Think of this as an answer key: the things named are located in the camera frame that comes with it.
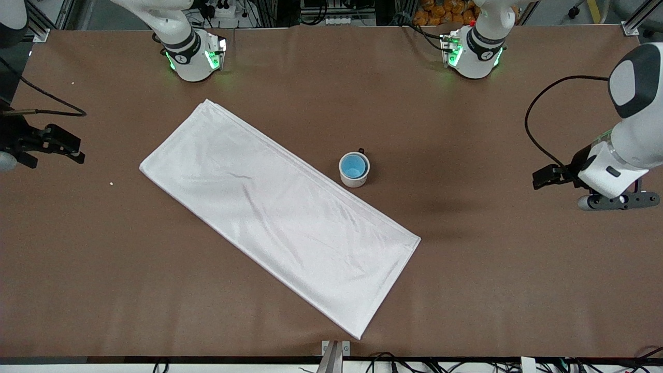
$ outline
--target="white robot link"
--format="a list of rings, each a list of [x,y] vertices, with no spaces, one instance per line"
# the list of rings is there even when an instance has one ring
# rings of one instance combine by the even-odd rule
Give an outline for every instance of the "white robot link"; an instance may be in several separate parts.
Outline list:
[[[226,40],[194,29],[182,12],[193,0],[111,0],[143,20],[163,45],[170,68],[187,82],[199,82],[223,67]]]
[[[442,39],[442,53],[447,66],[462,76],[480,79],[499,63],[504,41],[516,23],[511,5],[514,0],[475,0],[481,13],[474,26],[463,26]]]
[[[610,74],[608,92],[622,120],[578,151],[569,165],[549,165],[532,174],[534,189],[573,181],[590,190],[583,210],[655,206],[659,196],[642,191],[640,178],[663,165],[663,43],[643,44]],[[632,184],[634,192],[626,191]]]

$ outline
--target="green light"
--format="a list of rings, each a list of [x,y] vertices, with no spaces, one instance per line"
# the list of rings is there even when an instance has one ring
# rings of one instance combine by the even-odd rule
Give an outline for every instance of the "green light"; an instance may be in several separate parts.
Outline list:
[[[214,52],[206,52],[205,57],[208,58],[211,68],[213,69],[219,68],[219,56],[214,54]]]
[[[459,45],[456,50],[453,51],[449,56],[449,64],[456,66],[458,64],[458,58],[460,58],[461,54],[463,54],[463,46]]]
[[[502,55],[503,51],[504,51],[504,48],[499,49],[499,52],[497,53],[497,57],[495,57],[495,63],[493,64],[493,67],[496,67],[497,64],[499,63],[499,57]]]
[[[172,63],[172,60],[170,59],[170,56],[168,55],[168,53],[166,53],[166,57],[168,57],[168,61],[170,62],[170,68],[173,69],[173,71],[175,71],[175,64]]]

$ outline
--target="white cloth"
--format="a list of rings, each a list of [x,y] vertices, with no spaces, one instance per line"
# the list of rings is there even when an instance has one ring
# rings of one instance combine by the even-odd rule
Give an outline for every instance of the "white cloth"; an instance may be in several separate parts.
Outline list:
[[[209,100],[141,171],[356,339],[421,240]]]

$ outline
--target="brown table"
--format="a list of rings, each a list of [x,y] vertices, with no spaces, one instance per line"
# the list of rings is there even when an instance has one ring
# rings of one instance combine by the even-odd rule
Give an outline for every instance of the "brown table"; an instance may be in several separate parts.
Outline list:
[[[549,160],[522,125],[542,88],[608,75],[637,39],[516,27],[501,65],[473,81],[408,29],[219,33],[225,71],[195,84],[147,32],[35,45],[26,77],[89,115],[31,123],[59,123],[88,157],[39,155],[38,169],[0,176],[2,356],[309,355],[350,338],[139,172],[206,98],[336,181],[339,157],[366,148],[371,177],[351,192],[422,237],[353,354],[634,356],[663,343],[662,208],[586,213],[582,190],[532,190]],[[60,107],[26,86],[14,106]],[[530,123],[569,160],[618,119],[605,83],[573,81]],[[645,187],[663,192],[663,172]]]

